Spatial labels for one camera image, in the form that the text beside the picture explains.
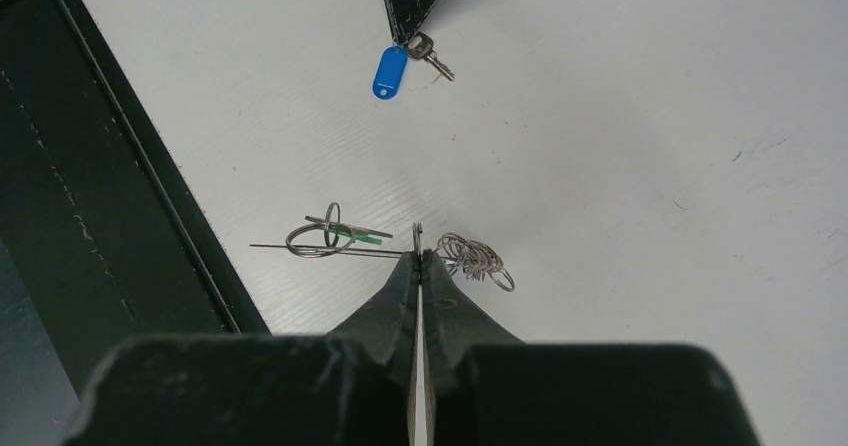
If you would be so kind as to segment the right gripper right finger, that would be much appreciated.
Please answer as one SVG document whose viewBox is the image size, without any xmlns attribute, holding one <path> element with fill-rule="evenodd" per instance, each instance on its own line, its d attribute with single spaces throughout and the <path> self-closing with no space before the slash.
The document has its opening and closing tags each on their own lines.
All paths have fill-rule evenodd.
<svg viewBox="0 0 848 446">
<path fill-rule="evenodd" d="M 734 383 L 688 344 L 534 344 L 421 259 L 432 445 L 755 445 Z"/>
</svg>

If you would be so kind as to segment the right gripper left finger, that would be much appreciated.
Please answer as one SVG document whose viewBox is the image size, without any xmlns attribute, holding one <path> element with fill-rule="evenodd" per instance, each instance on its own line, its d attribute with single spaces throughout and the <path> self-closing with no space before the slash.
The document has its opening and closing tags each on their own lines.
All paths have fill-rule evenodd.
<svg viewBox="0 0 848 446">
<path fill-rule="evenodd" d="M 409 445 L 419 257 L 323 335 L 157 334 L 96 367 L 66 445 Z"/>
</svg>

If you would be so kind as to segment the green tagged key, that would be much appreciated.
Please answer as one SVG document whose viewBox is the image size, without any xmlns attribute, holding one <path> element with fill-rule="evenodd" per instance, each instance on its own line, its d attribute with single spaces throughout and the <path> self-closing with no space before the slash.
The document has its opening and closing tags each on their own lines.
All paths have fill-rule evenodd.
<svg viewBox="0 0 848 446">
<path fill-rule="evenodd" d="M 363 233 L 353 233 L 353 234 L 351 234 L 347 230 L 337 229 L 337 228 L 332 228 L 331 232 L 335 235 L 338 235 L 338 236 L 353 237 L 356 241 L 359 241 L 359 242 L 364 242 L 364 243 L 374 244 L 374 245 L 381 245 L 382 244 L 382 240 L 379 239 L 378 237 L 372 237 L 372 236 L 369 236 L 369 235 L 363 234 Z"/>
</svg>

